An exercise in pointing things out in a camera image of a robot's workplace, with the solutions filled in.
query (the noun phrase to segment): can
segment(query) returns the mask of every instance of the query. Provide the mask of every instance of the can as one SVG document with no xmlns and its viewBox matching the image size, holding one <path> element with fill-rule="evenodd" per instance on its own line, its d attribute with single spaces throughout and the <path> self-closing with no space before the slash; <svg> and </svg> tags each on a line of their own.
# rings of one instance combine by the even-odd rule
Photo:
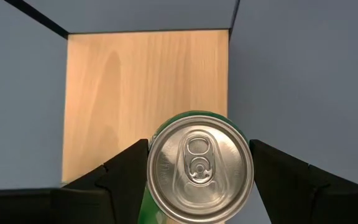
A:
<svg viewBox="0 0 358 224">
<path fill-rule="evenodd" d="M 220 223 L 246 203 L 254 166 L 244 135 L 227 118 L 189 111 L 161 125 L 149 147 L 147 186 L 180 223 Z"/>
</svg>

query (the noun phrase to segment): black plastic part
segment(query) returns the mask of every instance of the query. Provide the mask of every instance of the black plastic part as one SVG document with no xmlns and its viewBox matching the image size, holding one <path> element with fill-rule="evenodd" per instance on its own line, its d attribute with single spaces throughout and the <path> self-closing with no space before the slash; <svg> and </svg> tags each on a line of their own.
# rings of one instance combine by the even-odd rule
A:
<svg viewBox="0 0 358 224">
<path fill-rule="evenodd" d="M 146 139 L 61 189 L 0 190 L 0 224 L 135 224 L 146 184 Z"/>
<path fill-rule="evenodd" d="M 250 141 L 255 182 L 272 224 L 358 223 L 358 184 Z"/>
</svg>

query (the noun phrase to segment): pull tab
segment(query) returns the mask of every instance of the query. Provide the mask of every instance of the pull tab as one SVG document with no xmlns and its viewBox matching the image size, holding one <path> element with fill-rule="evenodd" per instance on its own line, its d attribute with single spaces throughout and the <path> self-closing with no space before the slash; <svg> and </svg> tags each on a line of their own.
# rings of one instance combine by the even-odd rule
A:
<svg viewBox="0 0 358 224">
<path fill-rule="evenodd" d="M 195 184 L 205 184 L 214 175 L 214 147 L 209 134 L 192 131 L 183 147 L 186 175 Z"/>
</svg>

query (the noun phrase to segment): light wood board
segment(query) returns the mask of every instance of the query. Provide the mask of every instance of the light wood board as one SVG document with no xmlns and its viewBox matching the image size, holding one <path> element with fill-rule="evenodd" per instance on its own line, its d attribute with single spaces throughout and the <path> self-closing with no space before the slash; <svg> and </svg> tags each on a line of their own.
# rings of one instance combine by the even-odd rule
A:
<svg viewBox="0 0 358 224">
<path fill-rule="evenodd" d="M 168 118 L 227 113 L 226 30 L 68 38 L 63 182 L 93 170 Z"/>
</svg>

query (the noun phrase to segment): silver can top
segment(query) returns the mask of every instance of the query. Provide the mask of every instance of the silver can top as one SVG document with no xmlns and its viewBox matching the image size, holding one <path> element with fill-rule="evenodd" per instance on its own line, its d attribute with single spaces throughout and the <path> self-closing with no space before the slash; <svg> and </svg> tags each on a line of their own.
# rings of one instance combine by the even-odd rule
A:
<svg viewBox="0 0 358 224">
<path fill-rule="evenodd" d="M 169 124 L 152 141 L 147 178 L 157 205 L 182 223 L 224 222 L 245 204 L 254 180 L 246 140 L 210 116 Z"/>
</svg>

